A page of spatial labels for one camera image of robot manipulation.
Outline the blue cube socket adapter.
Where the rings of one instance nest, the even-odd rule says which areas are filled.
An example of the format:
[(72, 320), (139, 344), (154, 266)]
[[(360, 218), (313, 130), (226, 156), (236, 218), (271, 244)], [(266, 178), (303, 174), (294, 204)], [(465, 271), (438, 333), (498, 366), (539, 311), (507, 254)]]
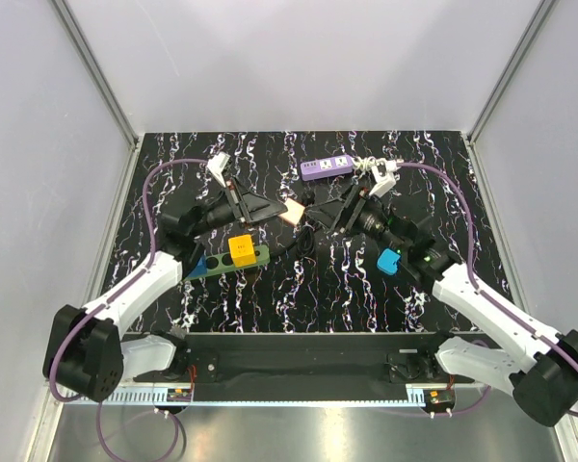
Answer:
[(207, 272), (206, 258), (201, 256), (197, 261), (195, 267), (188, 274), (188, 279), (197, 279), (202, 277)]

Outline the green power strip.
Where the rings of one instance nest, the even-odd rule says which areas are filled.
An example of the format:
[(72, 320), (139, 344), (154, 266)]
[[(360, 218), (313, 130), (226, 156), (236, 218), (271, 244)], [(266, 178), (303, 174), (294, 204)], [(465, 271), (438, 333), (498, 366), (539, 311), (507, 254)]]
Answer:
[(255, 247), (255, 254), (257, 257), (256, 263), (242, 268), (237, 268), (233, 265), (229, 252), (212, 255), (203, 254), (206, 258), (207, 272), (197, 279), (218, 276), (238, 270), (249, 270), (267, 265), (270, 262), (270, 249), (267, 245), (257, 245)]

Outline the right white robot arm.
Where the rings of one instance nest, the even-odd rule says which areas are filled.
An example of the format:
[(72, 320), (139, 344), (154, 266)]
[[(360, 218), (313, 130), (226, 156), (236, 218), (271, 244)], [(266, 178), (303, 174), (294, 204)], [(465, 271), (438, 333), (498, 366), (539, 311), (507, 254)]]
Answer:
[(472, 321), (497, 345), (473, 345), (445, 334), (418, 357), (418, 370), (436, 382), (460, 375), (511, 396), (534, 422), (555, 426), (578, 402), (578, 331), (563, 334), (492, 290), (422, 224), (382, 208), (361, 187), (307, 207), (329, 231), (364, 235), (381, 247), (378, 269), (404, 270), (431, 295)]

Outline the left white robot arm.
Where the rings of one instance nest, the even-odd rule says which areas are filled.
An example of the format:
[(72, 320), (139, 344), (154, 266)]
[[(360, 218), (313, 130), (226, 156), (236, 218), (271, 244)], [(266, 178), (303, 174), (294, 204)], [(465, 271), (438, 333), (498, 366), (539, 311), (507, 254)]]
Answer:
[(104, 401), (123, 379), (158, 372), (169, 381), (188, 371), (185, 344), (171, 334), (134, 341), (124, 335), (162, 294), (189, 276), (204, 255), (199, 236), (237, 222), (254, 226), (286, 213), (285, 204), (253, 192), (237, 179), (206, 201), (179, 193), (161, 208), (154, 246), (144, 262), (114, 288), (82, 308), (66, 305), (55, 315), (42, 373), (54, 397)]

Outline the yellow cube socket adapter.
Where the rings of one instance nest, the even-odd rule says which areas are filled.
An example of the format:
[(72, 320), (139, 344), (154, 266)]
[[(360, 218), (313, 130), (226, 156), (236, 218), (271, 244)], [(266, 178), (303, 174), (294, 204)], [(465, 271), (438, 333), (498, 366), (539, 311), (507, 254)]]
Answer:
[(256, 263), (257, 257), (251, 235), (229, 238), (227, 244), (235, 267), (242, 268)]

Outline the pink plug adapter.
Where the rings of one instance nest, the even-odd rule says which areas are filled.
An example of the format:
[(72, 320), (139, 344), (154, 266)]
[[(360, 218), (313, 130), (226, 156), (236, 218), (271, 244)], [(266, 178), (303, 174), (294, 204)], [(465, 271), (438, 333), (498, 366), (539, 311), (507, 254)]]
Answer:
[(292, 226), (297, 226), (302, 219), (305, 207), (292, 198), (287, 198), (284, 201), (284, 206), (286, 207), (286, 211), (278, 217)]

